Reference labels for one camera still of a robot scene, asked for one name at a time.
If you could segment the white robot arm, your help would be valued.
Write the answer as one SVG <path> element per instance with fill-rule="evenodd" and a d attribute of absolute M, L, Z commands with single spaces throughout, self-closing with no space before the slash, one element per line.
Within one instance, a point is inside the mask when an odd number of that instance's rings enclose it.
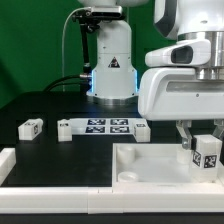
<path fill-rule="evenodd" d="M 174 45 L 145 56 L 139 113 L 175 120 L 185 131 L 192 120 L 224 123 L 224 0 L 155 0 L 154 24 Z"/>

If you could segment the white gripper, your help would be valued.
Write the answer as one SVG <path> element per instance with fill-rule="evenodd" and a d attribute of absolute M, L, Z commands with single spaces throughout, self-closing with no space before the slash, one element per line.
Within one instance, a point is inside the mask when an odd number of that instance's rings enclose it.
<path fill-rule="evenodd" d="M 214 120 L 213 136 L 224 139 L 224 81 L 199 80 L 196 68 L 211 58 L 206 39 L 179 41 L 145 56 L 149 69 L 140 82 L 138 111 L 151 121 L 178 120 L 182 148 L 192 150 L 190 120 Z"/>

